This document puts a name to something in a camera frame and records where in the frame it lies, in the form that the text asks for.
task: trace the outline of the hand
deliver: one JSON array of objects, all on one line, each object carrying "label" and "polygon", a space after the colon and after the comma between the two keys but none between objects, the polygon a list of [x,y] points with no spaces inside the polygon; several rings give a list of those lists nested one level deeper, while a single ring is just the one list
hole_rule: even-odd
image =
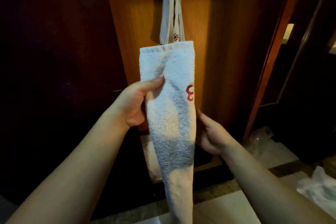
[{"label": "hand", "polygon": [[128,127],[140,125],[145,121],[145,116],[141,110],[141,104],[147,92],[157,89],[164,79],[160,76],[157,79],[145,82],[136,82],[122,91],[119,97],[111,105],[124,119]]},{"label": "hand", "polygon": [[199,109],[197,116],[204,124],[204,131],[198,143],[206,152],[222,155],[225,148],[239,144],[221,124],[210,119]]}]

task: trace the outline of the person's left arm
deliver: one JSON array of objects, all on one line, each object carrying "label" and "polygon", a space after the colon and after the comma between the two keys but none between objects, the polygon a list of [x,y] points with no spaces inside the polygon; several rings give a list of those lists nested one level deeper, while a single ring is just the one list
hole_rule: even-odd
[{"label": "person's left arm", "polygon": [[126,132],[145,120],[145,94],[162,80],[163,76],[128,86],[6,223],[88,223]]}]

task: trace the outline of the forearm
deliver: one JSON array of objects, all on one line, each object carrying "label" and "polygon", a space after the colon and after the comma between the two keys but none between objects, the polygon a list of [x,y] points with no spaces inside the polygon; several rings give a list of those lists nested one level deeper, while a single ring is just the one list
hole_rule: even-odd
[{"label": "forearm", "polygon": [[280,182],[240,144],[226,147],[222,158],[262,223],[336,223],[321,208]]},{"label": "forearm", "polygon": [[110,107],[7,222],[88,222],[128,126]]}]

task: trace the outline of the orange wooden trim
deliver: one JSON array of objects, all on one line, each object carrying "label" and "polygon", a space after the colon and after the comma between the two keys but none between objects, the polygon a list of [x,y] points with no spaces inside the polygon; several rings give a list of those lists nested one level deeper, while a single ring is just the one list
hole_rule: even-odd
[{"label": "orange wooden trim", "polygon": [[278,56],[278,52],[281,46],[282,38],[284,36],[284,33],[286,31],[287,25],[289,23],[289,20],[292,16],[292,13],[294,11],[295,5],[297,0],[287,0],[285,8],[283,10],[283,13],[281,15],[280,21],[278,23],[278,27],[275,30],[275,35],[273,37],[273,41],[270,45],[269,52],[267,55],[267,58],[265,60],[263,73],[261,75],[261,79],[259,81],[258,91],[255,96],[255,100],[253,103],[253,107],[251,110],[250,118],[247,122],[247,126],[245,129],[244,137],[243,137],[243,143],[247,141],[248,136],[250,135],[255,117],[257,116],[257,112],[260,106],[260,103],[263,99],[266,86],[268,84],[268,80],[271,76],[273,66],[275,63],[275,60]]}]

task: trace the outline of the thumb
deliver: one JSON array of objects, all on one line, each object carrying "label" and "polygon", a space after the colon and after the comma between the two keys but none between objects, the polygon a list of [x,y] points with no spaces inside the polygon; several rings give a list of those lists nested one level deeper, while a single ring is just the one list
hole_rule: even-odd
[{"label": "thumb", "polygon": [[147,80],[144,82],[140,82],[139,84],[139,89],[143,92],[143,93],[147,93],[149,91],[153,91],[155,89],[157,89],[163,82],[164,80],[164,75],[161,75],[159,78],[157,79],[152,79],[152,80]]},{"label": "thumb", "polygon": [[197,116],[202,121],[204,126],[210,127],[211,123],[213,122],[212,119],[210,119],[208,116],[206,116],[203,112],[201,112],[200,109],[197,109]]}]

